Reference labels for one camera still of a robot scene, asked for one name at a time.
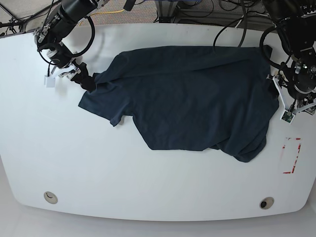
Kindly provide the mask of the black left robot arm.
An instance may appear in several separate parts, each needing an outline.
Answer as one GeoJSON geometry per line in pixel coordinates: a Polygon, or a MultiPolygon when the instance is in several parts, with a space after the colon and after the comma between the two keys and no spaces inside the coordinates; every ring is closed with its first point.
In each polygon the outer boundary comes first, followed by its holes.
{"type": "Polygon", "coordinates": [[[275,63],[263,52],[265,60],[285,78],[279,81],[289,95],[298,101],[316,99],[316,2],[314,0],[264,0],[262,1],[273,26],[265,30],[259,46],[268,33],[276,31],[284,52],[292,59],[290,67],[286,62],[275,63]]]}

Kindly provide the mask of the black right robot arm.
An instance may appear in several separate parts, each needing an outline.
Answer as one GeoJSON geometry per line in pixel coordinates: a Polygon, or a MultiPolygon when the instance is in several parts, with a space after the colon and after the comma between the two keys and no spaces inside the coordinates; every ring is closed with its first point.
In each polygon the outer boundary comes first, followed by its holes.
{"type": "Polygon", "coordinates": [[[42,57],[48,63],[45,75],[47,86],[53,87],[57,77],[67,77],[86,91],[93,92],[96,89],[94,77],[89,75],[87,65],[79,58],[90,49],[95,39],[95,26],[90,15],[104,7],[107,2],[107,0],[63,0],[49,12],[42,27],[35,31],[37,51],[41,53],[47,50],[46,57],[42,57]],[[62,39],[68,36],[82,19],[88,20],[91,37],[82,51],[72,53],[62,43],[62,39]]]}

